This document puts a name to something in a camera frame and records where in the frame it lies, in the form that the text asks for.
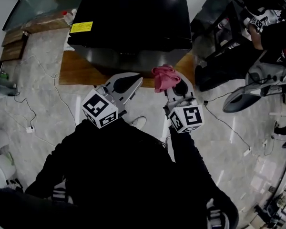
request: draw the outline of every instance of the black jacket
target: black jacket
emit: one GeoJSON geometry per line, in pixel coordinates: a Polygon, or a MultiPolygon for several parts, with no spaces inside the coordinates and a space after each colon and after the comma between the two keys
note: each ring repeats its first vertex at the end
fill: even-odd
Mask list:
{"type": "Polygon", "coordinates": [[[170,131],[176,163],[162,143],[122,119],[102,129],[84,120],[47,157],[27,195],[0,191],[0,209],[13,210],[9,219],[0,210],[0,225],[204,229],[206,203],[214,198],[236,228],[237,209],[213,182],[190,135],[170,131]],[[51,197],[64,178],[75,206],[37,199],[51,197]]]}

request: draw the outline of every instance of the sleeve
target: sleeve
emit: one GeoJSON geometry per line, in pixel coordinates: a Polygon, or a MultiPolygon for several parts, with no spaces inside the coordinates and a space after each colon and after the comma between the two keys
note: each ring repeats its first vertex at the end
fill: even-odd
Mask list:
{"type": "Polygon", "coordinates": [[[199,180],[199,185],[203,186],[202,190],[207,201],[213,198],[214,204],[227,214],[230,228],[235,229],[239,221],[238,210],[231,199],[213,181],[190,134],[178,134],[172,127],[170,127],[170,133],[176,164],[183,166],[184,171],[194,173],[195,180],[199,180]]]}
{"type": "Polygon", "coordinates": [[[58,144],[55,150],[48,155],[41,172],[25,193],[39,198],[50,197],[54,186],[62,182],[67,165],[71,163],[74,147],[79,146],[79,140],[83,140],[85,133],[91,132],[92,128],[97,129],[88,120],[84,120],[76,126],[75,132],[65,137],[61,144],[58,144]]]}
{"type": "Polygon", "coordinates": [[[286,21],[264,27],[261,41],[264,49],[286,48],[286,21]]]}
{"type": "Polygon", "coordinates": [[[177,133],[173,127],[170,127],[172,146],[176,164],[185,167],[186,170],[195,172],[205,183],[205,187],[211,192],[217,190],[208,169],[206,168],[203,158],[201,157],[194,140],[189,133],[177,133]]]}

